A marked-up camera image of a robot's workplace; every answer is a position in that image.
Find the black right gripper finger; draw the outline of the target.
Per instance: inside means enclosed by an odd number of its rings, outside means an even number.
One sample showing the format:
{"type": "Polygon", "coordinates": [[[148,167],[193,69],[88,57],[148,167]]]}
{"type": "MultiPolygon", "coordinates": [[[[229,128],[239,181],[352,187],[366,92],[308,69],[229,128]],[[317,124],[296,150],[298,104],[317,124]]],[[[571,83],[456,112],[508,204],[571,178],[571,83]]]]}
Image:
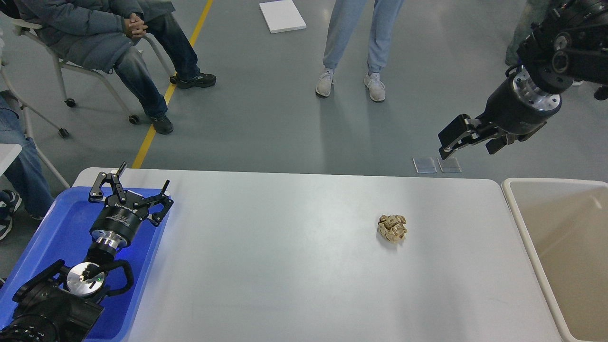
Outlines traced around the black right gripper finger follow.
{"type": "Polygon", "coordinates": [[[496,154],[500,149],[515,142],[515,135],[511,133],[500,133],[493,136],[487,142],[486,149],[489,154],[496,154]]]}
{"type": "Polygon", "coordinates": [[[439,132],[438,138],[441,143],[439,155],[446,160],[458,149],[489,139],[489,121],[459,114],[439,132]]]}

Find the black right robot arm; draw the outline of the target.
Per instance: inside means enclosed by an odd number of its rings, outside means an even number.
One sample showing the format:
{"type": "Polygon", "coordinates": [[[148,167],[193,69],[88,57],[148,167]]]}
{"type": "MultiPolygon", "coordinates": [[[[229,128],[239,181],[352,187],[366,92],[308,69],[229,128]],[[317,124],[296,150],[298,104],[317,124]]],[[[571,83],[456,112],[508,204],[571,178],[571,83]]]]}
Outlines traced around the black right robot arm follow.
{"type": "Polygon", "coordinates": [[[439,132],[441,158],[481,142],[495,154],[526,141],[560,110],[574,80],[606,85],[607,18],[605,0],[569,0],[532,24],[517,50],[520,63],[506,71],[484,112],[474,119],[460,114],[439,132]]]}

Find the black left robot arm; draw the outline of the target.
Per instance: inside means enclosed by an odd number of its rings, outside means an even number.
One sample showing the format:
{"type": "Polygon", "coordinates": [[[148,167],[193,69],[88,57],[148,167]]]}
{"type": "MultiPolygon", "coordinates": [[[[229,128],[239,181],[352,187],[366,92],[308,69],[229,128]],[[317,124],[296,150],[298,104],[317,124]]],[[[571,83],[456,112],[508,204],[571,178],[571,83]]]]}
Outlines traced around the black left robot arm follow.
{"type": "Polygon", "coordinates": [[[173,206],[124,188],[126,165],[61,193],[1,290],[3,342],[119,342],[128,333],[173,206]]]}

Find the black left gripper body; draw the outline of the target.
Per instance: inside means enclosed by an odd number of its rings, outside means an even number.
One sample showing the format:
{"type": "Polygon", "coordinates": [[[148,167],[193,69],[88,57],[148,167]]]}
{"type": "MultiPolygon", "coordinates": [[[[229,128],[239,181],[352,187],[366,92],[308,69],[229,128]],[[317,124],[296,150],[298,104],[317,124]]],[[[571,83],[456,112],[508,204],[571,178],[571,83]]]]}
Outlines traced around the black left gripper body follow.
{"type": "MultiPolygon", "coordinates": [[[[126,191],[126,204],[120,204],[117,197],[110,197],[94,221],[90,234],[91,247],[129,247],[140,225],[146,220],[138,217],[138,201],[143,195],[132,190],[126,191]]],[[[162,209],[161,204],[150,208],[150,212],[162,209]]]]}

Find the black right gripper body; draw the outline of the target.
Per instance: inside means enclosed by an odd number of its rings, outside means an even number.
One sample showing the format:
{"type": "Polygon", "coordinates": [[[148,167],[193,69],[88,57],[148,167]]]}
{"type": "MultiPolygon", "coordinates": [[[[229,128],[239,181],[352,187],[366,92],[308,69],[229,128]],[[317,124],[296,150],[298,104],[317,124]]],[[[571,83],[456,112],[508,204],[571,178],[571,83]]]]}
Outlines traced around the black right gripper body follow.
{"type": "Polygon", "coordinates": [[[480,115],[483,128],[504,137],[506,143],[526,141],[561,108],[561,96],[543,91],[527,69],[518,69],[490,95],[480,115]]]}

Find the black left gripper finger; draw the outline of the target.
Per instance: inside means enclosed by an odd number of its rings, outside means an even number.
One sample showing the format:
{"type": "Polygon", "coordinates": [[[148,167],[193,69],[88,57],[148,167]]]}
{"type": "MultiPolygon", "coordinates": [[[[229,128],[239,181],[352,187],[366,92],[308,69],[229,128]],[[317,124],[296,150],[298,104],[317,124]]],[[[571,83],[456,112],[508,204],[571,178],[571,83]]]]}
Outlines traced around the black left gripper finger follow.
{"type": "Polygon", "coordinates": [[[166,180],[161,192],[158,195],[141,198],[138,201],[138,217],[143,220],[147,219],[154,227],[158,227],[166,215],[169,213],[170,208],[173,206],[174,201],[169,198],[166,194],[167,187],[169,186],[170,180],[166,180]],[[162,209],[157,212],[150,212],[150,208],[157,204],[162,205],[162,209]]]}
{"type": "Polygon", "coordinates": [[[114,196],[117,197],[117,201],[120,204],[126,204],[126,192],[124,191],[119,179],[120,175],[122,175],[122,173],[124,172],[126,166],[127,163],[122,162],[119,169],[115,171],[111,171],[110,173],[100,172],[89,192],[89,203],[106,203],[110,197],[114,196]],[[104,184],[109,184],[109,186],[111,187],[111,196],[104,196],[104,193],[101,189],[102,185],[104,184]]]}

